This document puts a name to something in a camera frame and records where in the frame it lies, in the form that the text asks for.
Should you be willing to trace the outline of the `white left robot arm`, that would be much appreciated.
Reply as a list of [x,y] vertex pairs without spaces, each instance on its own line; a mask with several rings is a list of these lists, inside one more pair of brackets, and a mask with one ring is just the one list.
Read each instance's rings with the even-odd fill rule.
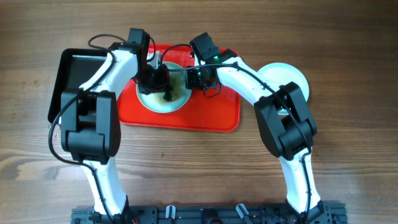
[[82,167],[95,204],[88,210],[92,223],[134,223],[128,197],[121,187],[115,155],[121,142],[117,100],[129,80],[159,66],[158,51],[145,58],[143,51],[111,50],[101,65],[73,67],[72,73],[89,74],[77,90],[65,90],[54,123],[61,124],[61,145],[71,164]]

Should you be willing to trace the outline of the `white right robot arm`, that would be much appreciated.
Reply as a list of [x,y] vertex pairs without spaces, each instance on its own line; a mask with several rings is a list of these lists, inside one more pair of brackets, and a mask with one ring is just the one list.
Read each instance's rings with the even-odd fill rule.
[[307,105],[310,87],[304,74],[280,62],[255,71],[240,57],[187,67],[185,71],[199,79],[210,72],[220,85],[253,105],[261,140],[282,166],[287,206],[300,223],[314,222],[323,215],[312,171],[317,126]]

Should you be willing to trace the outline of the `pale blue plate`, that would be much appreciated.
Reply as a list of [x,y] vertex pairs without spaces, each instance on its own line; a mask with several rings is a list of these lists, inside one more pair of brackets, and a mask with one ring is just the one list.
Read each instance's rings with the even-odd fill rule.
[[290,82],[296,83],[305,98],[308,101],[310,95],[310,87],[303,73],[292,65],[287,63],[270,63],[260,68],[257,73],[266,79],[266,83],[277,91],[281,85]]
[[169,72],[169,84],[160,91],[151,90],[148,94],[140,86],[136,87],[139,101],[148,110],[156,113],[171,113],[180,109],[191,97],[192,91],[185,86],[186,71]]

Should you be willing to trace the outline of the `pale blue plate front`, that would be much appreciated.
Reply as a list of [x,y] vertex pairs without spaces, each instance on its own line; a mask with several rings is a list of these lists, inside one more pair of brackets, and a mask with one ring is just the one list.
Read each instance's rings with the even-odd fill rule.
[[310,95],[310,87],[303,73],[292,65],[287,63],[270,63],[260,68],[257,73],[266,79],[266,83],[277,91],[281,85],[290,82],[296,83],[305,98],[308,101]]

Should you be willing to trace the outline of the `green scrubbing sponge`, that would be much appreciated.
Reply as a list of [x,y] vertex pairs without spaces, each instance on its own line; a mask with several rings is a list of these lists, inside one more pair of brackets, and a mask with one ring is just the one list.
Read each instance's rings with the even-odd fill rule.
[[165,101],[173,101],[172,89],[167,89],[164,92],[163,99]]

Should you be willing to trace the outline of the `pale blue plate back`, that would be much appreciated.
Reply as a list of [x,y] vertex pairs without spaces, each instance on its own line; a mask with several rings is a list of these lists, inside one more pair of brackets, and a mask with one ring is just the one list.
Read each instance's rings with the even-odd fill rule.
[[160,91],[151,90],[148,94],[140,86],[136,87],[139,101],[148,110],[156,113],[171,113],[180,109],[191,97],[192,91],[185,86],[186,71],[169,72],[169,84]]

